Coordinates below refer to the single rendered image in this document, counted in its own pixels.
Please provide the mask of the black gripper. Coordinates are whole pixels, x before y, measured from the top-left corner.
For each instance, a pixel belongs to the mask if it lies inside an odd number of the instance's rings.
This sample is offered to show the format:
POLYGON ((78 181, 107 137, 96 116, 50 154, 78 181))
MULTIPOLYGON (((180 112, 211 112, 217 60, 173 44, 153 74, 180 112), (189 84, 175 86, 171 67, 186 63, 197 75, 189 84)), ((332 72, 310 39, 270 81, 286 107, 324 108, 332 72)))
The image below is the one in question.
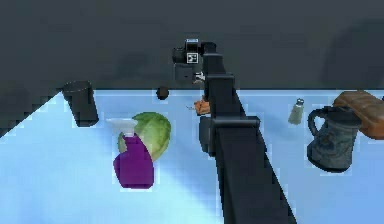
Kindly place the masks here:
MULTIPOLYGON (((179 82, 191 81, 196 65, 196 53, 191 52, 186 46, 174 48, 172 50, 172 60, 175 80, 179 82)), ((156 90, 156 96, 159 100, 167 99, 169 96, 169 88, 160 86, 156 90)))

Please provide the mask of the grey-green grinder silver cap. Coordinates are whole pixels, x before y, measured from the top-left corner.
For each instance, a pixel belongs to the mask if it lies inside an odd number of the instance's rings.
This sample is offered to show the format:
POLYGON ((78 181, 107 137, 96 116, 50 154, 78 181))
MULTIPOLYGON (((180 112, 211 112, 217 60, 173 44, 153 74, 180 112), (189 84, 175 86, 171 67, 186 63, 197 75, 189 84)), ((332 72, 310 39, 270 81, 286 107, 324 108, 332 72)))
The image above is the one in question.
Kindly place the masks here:
POLYGON ((304 100, 302 98, 298 98, 292 107, 288 122, 293 125, 299 125, 302 121, 303 110, 304 100))

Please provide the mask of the green lettuce head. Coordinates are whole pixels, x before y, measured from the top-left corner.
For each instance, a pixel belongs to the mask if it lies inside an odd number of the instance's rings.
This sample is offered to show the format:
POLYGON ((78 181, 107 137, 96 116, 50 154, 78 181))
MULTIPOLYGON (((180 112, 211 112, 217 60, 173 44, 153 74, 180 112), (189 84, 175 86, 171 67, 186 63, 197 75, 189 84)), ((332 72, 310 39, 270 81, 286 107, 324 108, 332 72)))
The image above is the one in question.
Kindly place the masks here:
POLYGON ((119 131, 118 150, 131 155, 149 154, 156 161, 168 148, 171 138, 171 123, 157 112, 142 112, 132 118, 115 119, 119 131))

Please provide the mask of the small orange food piece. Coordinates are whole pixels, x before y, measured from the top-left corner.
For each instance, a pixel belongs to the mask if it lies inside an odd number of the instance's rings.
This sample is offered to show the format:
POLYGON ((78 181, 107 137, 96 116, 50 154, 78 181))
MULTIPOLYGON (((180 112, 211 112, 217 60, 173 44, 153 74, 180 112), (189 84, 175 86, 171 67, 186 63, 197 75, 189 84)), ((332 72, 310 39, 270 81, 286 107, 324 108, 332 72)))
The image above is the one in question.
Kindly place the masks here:
POLYGON ((194 102, 194 109, 197 115, 205 115, 210 113, 210 103, 202 97, 200 100, 194 102))

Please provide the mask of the purple spray bottle white nozzle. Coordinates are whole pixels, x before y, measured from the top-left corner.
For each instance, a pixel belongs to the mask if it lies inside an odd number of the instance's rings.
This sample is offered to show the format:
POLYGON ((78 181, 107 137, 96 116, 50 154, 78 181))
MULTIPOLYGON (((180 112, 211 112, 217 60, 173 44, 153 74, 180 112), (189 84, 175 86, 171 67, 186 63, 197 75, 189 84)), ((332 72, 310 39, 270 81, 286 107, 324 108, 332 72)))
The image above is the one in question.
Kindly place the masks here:
POLYGON ((149 189, 154 184, 153 161, 145 144, 135 131, 138 122, 131 118, 106 120, 119 132, 123 151, 113 161, 116 177, 123 188, 149 189))

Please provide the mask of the black cylindrical cup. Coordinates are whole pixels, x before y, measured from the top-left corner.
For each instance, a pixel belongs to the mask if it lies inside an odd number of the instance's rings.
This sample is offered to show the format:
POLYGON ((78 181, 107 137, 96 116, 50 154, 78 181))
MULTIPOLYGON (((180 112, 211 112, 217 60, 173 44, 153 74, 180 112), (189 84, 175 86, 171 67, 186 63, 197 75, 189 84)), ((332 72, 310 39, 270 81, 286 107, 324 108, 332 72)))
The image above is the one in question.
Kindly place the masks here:
POLYGON ((91 127, 99 121, 94 91, 89 81, 68 82, 63 86, 62 94, 78 127, 91 127))

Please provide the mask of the dark grey kettle jug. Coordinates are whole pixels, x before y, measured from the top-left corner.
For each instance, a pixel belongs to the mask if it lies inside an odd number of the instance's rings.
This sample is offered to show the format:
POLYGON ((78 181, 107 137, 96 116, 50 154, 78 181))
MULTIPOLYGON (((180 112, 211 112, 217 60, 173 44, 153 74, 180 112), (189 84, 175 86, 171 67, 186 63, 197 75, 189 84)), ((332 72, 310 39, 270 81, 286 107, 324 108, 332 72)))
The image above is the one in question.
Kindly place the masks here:
POLYGON ((346 106, 325 106, 308 115, 308 128, 314 137, 307 146, 308 160, 323 171, 342 173, 352 164, 352 152, 360 118, 346 106))

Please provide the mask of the brown bread loaf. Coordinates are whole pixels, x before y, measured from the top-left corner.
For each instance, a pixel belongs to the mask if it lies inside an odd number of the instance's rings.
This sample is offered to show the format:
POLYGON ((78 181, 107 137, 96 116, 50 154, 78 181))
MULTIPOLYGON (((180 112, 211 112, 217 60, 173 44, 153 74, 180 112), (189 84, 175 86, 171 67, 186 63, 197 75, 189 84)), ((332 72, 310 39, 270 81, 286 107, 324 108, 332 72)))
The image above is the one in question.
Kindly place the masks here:
POLYGON ((384 101, 364 90, 343 91, 334 106, 350 107, 361 119, 360 131, 374 140, 384 140, 384 101))

